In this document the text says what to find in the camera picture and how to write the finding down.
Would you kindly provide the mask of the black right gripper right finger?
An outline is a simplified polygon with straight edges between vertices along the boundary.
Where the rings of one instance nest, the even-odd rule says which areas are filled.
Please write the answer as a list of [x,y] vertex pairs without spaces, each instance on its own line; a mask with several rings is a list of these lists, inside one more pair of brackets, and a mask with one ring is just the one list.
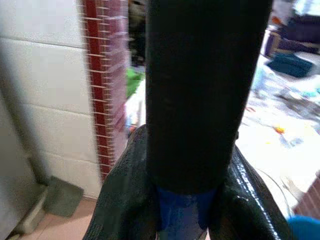
[[237,147],[215,195],[208,233],[212,240],[293,239],[271,192]]

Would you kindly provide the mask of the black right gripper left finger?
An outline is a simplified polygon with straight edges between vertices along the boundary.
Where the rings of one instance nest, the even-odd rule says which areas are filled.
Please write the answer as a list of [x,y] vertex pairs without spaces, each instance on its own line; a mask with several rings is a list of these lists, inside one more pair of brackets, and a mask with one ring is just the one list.
[[146,170],[147,128],[137,128],[105,178],[85,240],[155,240],[160,213]]

